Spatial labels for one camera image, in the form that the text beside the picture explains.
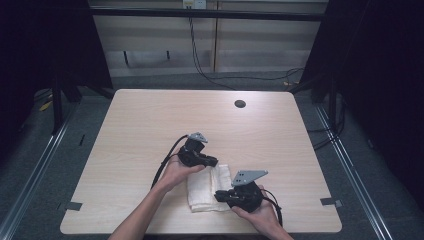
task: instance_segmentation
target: table top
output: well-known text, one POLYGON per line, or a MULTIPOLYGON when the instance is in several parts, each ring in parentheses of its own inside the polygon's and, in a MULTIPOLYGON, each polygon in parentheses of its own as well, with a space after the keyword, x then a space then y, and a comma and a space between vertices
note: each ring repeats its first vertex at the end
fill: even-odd
MULTIPOLYGON (((115 94, 72 197, 82 207, 66 212, 61 231, 112 233, 148 193, 175 141, 194 132, 209 141, 202 153, 228 164, 232 178, 268 170, 256 183, 277 198, 288 232, 341 230, 335 206, 321 204, 331 196, 292 94, 125 89, 115 94)), ((147 233, 256 230, 231 211, 191 213, 184 182, 165 196, 147 233)))

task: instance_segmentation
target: gray floor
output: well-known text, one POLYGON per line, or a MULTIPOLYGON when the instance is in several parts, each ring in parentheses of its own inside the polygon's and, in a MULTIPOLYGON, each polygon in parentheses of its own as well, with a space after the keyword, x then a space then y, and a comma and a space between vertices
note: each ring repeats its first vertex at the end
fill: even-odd
MULTIPOLYGON (((221 73, 212 76, 250 76, 274 78, 283 72, 266 73, 221 73)), ((237 90, 285 91, 286 79, 268 81, 258 79, 221 79, 214 80, 237 90)), ((155 89, 214 89, 228 90, 212 84, 199 74, 138 76, 114 78, 119 88, 155 89)), ((13 239, 105 239, 105 235, 67 236, 60 233, 60 222, 64 212, 57 207, 70 201, 76 184, 94 144, 110 100, 96 96, 82 89, 84 97, 69 122, 67 132, 57 149, 46 174, 43 177, 13 239)), ((307 129, 320 129, 314 104, 309 92, 295 95, 307 129)), ((4 219, 7 211, 17 198, 38 157, 50 138, 52 129, 52 109, 39 112, 34 108, 27 121, 10 161, 0 171, 0 217, 4 219)), ((326 138, 326 134, 310 133, 312 144, 326 138)), ((351 155, 357 171, 364 181, 371 197, 384 217, 394 239, 424 239, 424 216, 417 208, 408 192, 387 169, 384 159, 378 152, 369 148, 367 137, 355 119, 346 113, 346 126, 341 138, 351 155)), ((361 203, 349 182, 340 161, 328 145, 316 152, 330 192, 335 199, 343 202, 338 213, 343 229, 335 234, 293 234, 295 239, 378 239, 361 203)), ((259 236, 161 236, 160 239, 261 239, 259 236)))

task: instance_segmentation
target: folded towel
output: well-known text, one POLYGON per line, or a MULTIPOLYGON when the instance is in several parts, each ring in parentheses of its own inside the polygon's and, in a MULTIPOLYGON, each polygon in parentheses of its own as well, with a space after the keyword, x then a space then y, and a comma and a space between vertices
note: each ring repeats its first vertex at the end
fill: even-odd
POLYGON ((227 203, 217 202, 214 197, 215 191, 230 188, 231 176, 228 165, 206 167, 188 176, 188 205, 192 212, 230 210, 227 203))

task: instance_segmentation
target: metal frame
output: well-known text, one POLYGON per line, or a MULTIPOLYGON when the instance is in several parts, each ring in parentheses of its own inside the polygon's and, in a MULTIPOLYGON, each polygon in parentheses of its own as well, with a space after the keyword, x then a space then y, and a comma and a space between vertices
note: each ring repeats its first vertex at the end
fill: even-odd
MULTIPOLYGON (((43 8, 44 11, 54 12, 72 12, 78 14, 90 14, 100 16, 148 16, 148 17, 182 17, 182 18, 222 18, 222 19, 251 19, 251 20, 282 20, 282 21, 313 21, 319 22, 328 19, 325 14, 319 13, 284 13, 284 12, 245 12, 245 11, 223 11, 223 10, 194 10, 194 9, 145 9, 145 8, 124 8, 124 7, 99 7, 93 6, 89 9, 81 8, 43 8)), ((332 16, 334 20, 344 18, 343 16, 332 16)), ((41 179, 47 170, 47 167, 55 153, 60 141, 62 140, 69 120, 71 119, 76 107, 71 109, 71 113, 65 120, 57 134, 52 136, 48 146, 41 156, 36 168, 31 174, 24 189, 20 193, 15 204, 8 212, 5 220, 0 226, 0 239, 11 239, 16 228, 21 221, 29 203, 41 182, 41 179)), ((326 128, 331 125, 328 122, 328 116, 324 108, 317 107, 317 112, 322 124, 326 128)), ((369 196, 365 186, 363 185, 358 173, 356 172, 349 155, 346 152, 340 139, 334 135, 332 131, 328 131, 333 147, 340 158, 340 162, 348 175, 349 180, 370 220, 379 239, 392 239, 392 236, 384 222, 383 217, 369 196)))
POLYGON ((359 201, 362 207, 364 208, 364 211, 372 227, 374 228, 375 233, 377 234, 378 239, 392 240, 393 237, 390 234, 390 231, 386 225, 386 222, 384 221, 383 216, 381 215, 377 206, 374 204, 374 201, 371 199, 371 196, 369 195, 367 189, 365 188, 365 185, 362 182, 358 172, 356 171, 355 165, 350 159, 350 156, 347 153, 346 148, 344 147, 340 138, 336 134, 334 134, 333 131, 331 130, 332 125, 330 123, 330 119, 328 118, 328 115, 324 107, 322 106, 322 104, 318 105, 316 107, 316 110, 322 125, 326 129, 330 129, 329 131, 327 131, 327 135, 330 139, 334 139, 333 141, 331 141, 334 151, 339 157, 340 163, 342 164, 343 169, 345 170, 346 175, 349 178, 349 181, 352 184, 352 187, 356 195, 358 196, 359 201))
POLYGON ((46 149, 38 160, 37 165, 35 166, 31 176, 26 182, 24 188, 16 199, 15 203, 7 213, 5 219, 3 220, 0 226, 0 239, 1 240, 10 240, 15 234, 16 229, 18 228, 19 223, 22 220, 22 217, 27 210, 32 197, 35 194, 38 186, 41 183, 41 180, 53 158, 54 153, 56 152, 57 147, 62 141, 63 136, 68 128, 68 123, 72 116, 74 115, 78 104, 73 103, 71 109, 65 122, 58 129, 58 132, 55 135, 52 135, 49 143, 47 144, 46 149))

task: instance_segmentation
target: round black object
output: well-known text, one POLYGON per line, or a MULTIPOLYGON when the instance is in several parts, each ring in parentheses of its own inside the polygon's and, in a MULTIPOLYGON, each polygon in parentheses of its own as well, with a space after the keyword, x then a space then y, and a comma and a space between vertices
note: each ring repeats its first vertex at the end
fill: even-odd
POLYGON ((237 100, 234 102, 234 105, 236 105, 238 108, 244 108, 246 107, 246 102, 243 100, 237 100))

